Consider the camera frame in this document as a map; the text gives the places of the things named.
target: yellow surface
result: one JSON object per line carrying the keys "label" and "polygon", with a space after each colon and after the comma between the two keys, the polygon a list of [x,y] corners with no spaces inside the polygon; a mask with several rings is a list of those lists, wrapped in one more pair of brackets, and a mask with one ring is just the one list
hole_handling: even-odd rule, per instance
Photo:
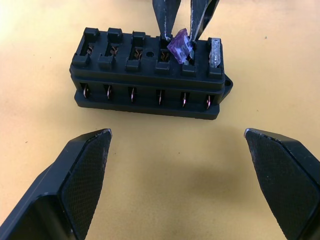
{"label": "yellow surface", "polygon": [[[69,65],[85,27],[158,35],[151,0],[0,0],[0,223],[80,134],[113,139],[88,240],[284,240],[245,128],[300,140],[320,158],[320,1],[221,0],[233,80],[217,120],[80,108]],[[173,34],[189,28],[183,1]]]}

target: small hole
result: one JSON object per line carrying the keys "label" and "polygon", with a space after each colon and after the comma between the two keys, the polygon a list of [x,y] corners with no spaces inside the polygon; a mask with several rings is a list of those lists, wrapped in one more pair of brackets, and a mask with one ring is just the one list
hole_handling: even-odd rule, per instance
{"label": "small hole", "polygon": [[152,52],[152,51],[148,51],[146,53],[146,56],[149,57],[149,58],[152,58],[155,54]]}
{"label": "small hole", "polygon": [[224,85],[229,87],[231,85],[231,82],[227,80],[227,81],[224,82]]}

